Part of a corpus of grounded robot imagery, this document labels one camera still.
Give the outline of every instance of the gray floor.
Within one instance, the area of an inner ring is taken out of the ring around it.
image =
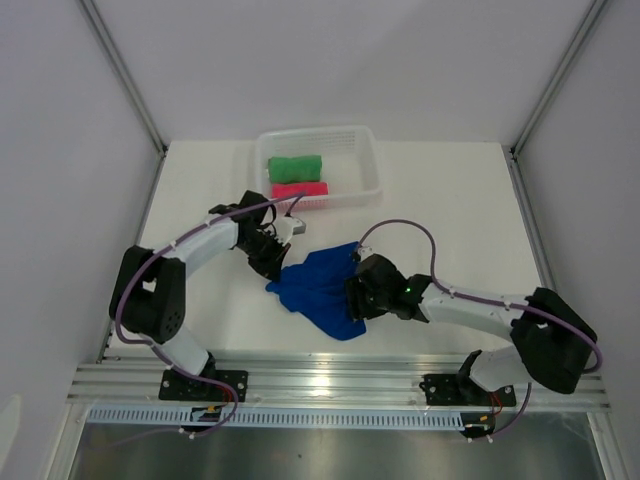
[[[604,478],[583,415],[526,415],[493,444],[469,445],[457,433],[227,428],[193,442],[161,433],[120,447],[92,449],[146,428],[87,426],[71,478]]]

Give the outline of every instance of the towel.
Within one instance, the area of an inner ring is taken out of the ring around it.
[[[355,275],[351,254],[357,242],[318,250],[299,265],[282,269],[279,282],[267,285],[290,312],[300,312],[336,340],[350,340],[367,331],[363,320],[354,322],[347,308],[344,281]]]

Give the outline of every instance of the gray wall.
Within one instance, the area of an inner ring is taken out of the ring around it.
[[[522,168],[561,292],[596,328],[630,457],[640,458],[640,3],[617,0]]]
[[[38,477],[96,354],[155,164],[72,1],[0,6],[0,405],[24,396],[3,479]]]
[[[100,0],[168,138],[515,139],[590,0]]]

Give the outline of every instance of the white plastic bin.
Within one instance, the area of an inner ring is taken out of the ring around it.
[[[267,169],[275,156],[321,155],[321,180],[329,195],[303,197],[295,209],[366,205],[382,194],[378,150],[373,133],[364,126],[303,128],[260,135],[256,142],[255,189],[272,198]],[[286,209],[291,202],[278,204]]]

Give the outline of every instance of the folded red towel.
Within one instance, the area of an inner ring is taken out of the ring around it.
[[[301,192],[309,196],[328,195],[329,186],[326,182],[290,183],[288,185],[274,183],[271,188],[271,196],[273,198],[288,197]]]

